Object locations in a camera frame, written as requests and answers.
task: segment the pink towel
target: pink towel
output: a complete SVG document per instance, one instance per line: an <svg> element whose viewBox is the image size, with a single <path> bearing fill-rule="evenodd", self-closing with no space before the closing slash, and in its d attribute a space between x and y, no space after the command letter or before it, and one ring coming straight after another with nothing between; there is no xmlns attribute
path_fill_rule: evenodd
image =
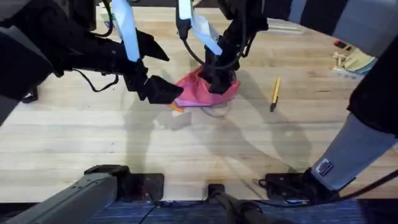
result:
<svg viewBox="0 0 398 224"><path fill-rule="evenodd" d="M210 85L199 77L202 66L189 73L176 85L184 89L183 93L175 100L182 107L189 106L213 106L232 100L240 86L239 81L232 82L231 87L222 95L209 93Z"/></svg>

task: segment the wooden tabletop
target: wooden tabletop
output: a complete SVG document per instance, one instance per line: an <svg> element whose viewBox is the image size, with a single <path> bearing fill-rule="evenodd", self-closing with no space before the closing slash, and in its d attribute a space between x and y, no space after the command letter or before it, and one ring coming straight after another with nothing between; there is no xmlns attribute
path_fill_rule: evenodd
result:
<svg viewBox="0 0 398 224"><path fill-rule="evenodd" d="M169 62L145 58L149 74L176 82L197 63L176 34L174 9L135 8L137 26L155 36ZM222 33L229 24L217 9L199 9ZM100 22L99 32L106 28ZM189 38L194 51L203 46ZM19 105L0 128L0 202L39 202L98 164L125 164L132 172L165 175L166 200L206 197L209 183L245 199L266 198L253 179L270 172L304 171L326 150L343 125L359 80L330 73L333 39L260 33L241 60L238 96L218 109L141 102L124 82L94 93L77 72L54 75L39 87L39 101ZM113 76L85 72L96 86ZM269 112L276 78L279 103ZM391 150L366 169L343 194L397 167ZM363 197L396 198L398 181Z"/></svg>

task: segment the yellow pencil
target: yellow pencil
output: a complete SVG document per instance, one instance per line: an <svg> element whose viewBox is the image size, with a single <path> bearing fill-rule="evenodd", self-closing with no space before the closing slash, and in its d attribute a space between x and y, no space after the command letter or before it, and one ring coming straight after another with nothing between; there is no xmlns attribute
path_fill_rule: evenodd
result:
<svg viewBox="0 0 398 224"><path fill-rule="evenodd" d="M279 87L280 87L280 77L278 77L276 79L275 82L275 87L274 87L274 94L272 96L272 102L271 102L271 106L269 108L269 110L271 112L274 112L275 108L276 108L276 104L278 103L278 94L279 94Z"/></svg>

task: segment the wire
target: wire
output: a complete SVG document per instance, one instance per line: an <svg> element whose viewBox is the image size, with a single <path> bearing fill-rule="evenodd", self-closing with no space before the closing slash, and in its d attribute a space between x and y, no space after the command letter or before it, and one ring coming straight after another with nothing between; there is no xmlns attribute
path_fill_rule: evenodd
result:
<svg viewBox="0 0 398 224"><path fill-rule="evenodd" d="M78 73L80 73L80 75L82 75L82 77L88 82L88 84L90 85L91 89L92 89L94 92L96 92L96 93L99 93L99 92L101 92L101 91L104 91L104 90L106 90L107 88L109 88L109 87L111 87L111 86L113 86L113 85L115 85L115 84L117 84L117 83L119 82L119 75L115 75L115 78L114 78L114 81L113 81L113 82L107 84L107 85L104 86L102 89L97 90L97 89L95 88L95 86L92 84L92 82L90 81L90 79L89 79L83 72L81 72L81 71L79 71L79 70L77 70L77 69L72 69L72 70L73 70L73 71L76 71L76 72L78 72Z"/></svg>
<svg viewBox="0 0 398 224"><path fill-rule="evenodd" d="M141 218L140 222L138 224L141 224L145 221L145 219L152 213L152 211L156 208L156 206L153 206L145 215L143 218Z"/></svg>
<svg viewBox="0 0 398 224"><path fill-rule="evenodd" d="M249 39L248 46L246 47L246 51L242 54L242 57L247 57L250 52L251 44L254 41L254 38L256 38L257 33L254 33L254 35Z"/></svg>
<svg viewBox="0 0 398 224"><path fill-rule="evenodd" d="M396 178L397 176L398 176L398 169L391 172L390 174L384 176L383 178L369 184L368 186L366 186L360 190L357 190L356 192L345 195L341 198L335 198L335 199L327 200L324 202L307 203L307 204L300 204L300 205L277 205L274 203L268 203L268 202L263 202L263 201L255 201L255 202L263 204L263 205L268 205L271 207L276 207L276 208L303 208L303 207L312 207L312 206L316 206L316 205L324 205L324 204L328 204L328 203L342 202L344 200L352 199L352 198L358 197L362 194L365 194L365 193L375 189L376 187L379 187L379 186L385 184L386 182Z"/></svg>
<svg viewBox="0 0 398 224"><path fill-rule="evenodd" d="M108 31L106 31L106 33L104 34L94 34L97 37L108 37L109 35L112 34L113 32L113 16L112 16L112 12L111 12L111 6L109 5L108 0L102 0L102 2L105 5L106 8L106 12L108 12L108 16L109 16L109 29Z"/></svg>
<svg viewBox="0 0 398 224"><path fill-rule="evenodd" d="M199 62L201 65L206 66L210 69L214 69L214 70L226 70L227 68L231 68L232 66L235 65L236 62L239 61L239 59L242 57L243 55L243 51L246 45L246 0L243 1L243 10L242 10L242 44L241 44L241 48L239 50L238 55L235 57L235 59L227 64L227 65L223 65L223 66L214 66L214 65L209 65L207 63L205 63L204 61L202 61L191 49L191 47L188 45L188 42L186 39L182 39L182 42L184 43L185 48L187 49L187 51L189 52L189 54L197 61Z"/></svg>

